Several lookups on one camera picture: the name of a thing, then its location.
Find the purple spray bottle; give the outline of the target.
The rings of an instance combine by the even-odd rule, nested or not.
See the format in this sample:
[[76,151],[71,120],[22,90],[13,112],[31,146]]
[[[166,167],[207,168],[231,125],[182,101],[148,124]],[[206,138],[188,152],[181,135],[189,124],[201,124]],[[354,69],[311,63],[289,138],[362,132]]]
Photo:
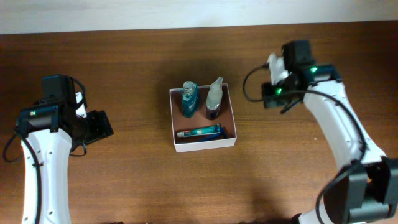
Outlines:
[[223,77],[218,77],[209,87],[206,98],[206,118],[214,120],[218,117],[223,97]]

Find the teal toothpaste tube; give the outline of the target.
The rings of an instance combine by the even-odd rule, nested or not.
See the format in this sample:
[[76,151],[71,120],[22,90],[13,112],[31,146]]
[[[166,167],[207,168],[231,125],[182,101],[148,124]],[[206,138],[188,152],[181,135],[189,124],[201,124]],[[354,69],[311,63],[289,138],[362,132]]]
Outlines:
[[202,127],[198,129],[191,129],[186,131],[180,131],[177,133],[178,138],[188,138],[194,136],[206,136],[212,134],[218,134],[221,132],[221,126],[219,124],[213,126]]

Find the teal mouthwash bottle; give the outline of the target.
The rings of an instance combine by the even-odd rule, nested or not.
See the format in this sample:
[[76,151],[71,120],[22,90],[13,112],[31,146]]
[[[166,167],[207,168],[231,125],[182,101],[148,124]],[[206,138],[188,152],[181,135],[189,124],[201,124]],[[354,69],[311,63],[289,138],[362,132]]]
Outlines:
[[192,81],[183,84],[182,113],[184,117],[191,118],[198,108],[198,86]]

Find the blue disposable razor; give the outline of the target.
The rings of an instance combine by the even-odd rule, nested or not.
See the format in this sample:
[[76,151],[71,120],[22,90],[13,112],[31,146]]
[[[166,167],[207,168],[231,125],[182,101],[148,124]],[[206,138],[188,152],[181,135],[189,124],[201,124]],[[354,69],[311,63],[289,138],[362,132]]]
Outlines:
[[226,133],[225,133],[223,128],[220,129],[220,132],[218,132],[216,134],[211,134],[211,135],[209,135],[207,137],[199,139],[199,140],[195,141],[195,143],[197,143],[197,142],[206,142],[206,141],[214,141],[214,140],[217,140],[218,138],[221,138],[221,139],[226,139],[227,138]]

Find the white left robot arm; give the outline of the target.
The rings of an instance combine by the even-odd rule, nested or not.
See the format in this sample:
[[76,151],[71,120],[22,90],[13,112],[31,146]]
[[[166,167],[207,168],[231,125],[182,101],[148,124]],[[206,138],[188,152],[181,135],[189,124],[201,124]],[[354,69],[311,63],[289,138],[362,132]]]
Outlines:
[[16,135],[25,161],[23,223],[70,223],[68,160],[73,151],[113,135],[104,111],[62,116],[58,105],[21,110]]

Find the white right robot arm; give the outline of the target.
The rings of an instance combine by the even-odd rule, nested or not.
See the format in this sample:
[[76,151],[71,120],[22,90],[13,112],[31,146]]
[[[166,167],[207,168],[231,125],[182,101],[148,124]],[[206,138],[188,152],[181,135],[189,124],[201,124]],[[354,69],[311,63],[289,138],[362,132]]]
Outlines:
[[338,173],[321,189],[315,208],[292,223],[370,223],[397,211],[397,159],[390,159],[367,134],[332,65],[291,67],[267,62],[271,81],[262,85],[266,108],[285,113],[303,103],[332,150]]

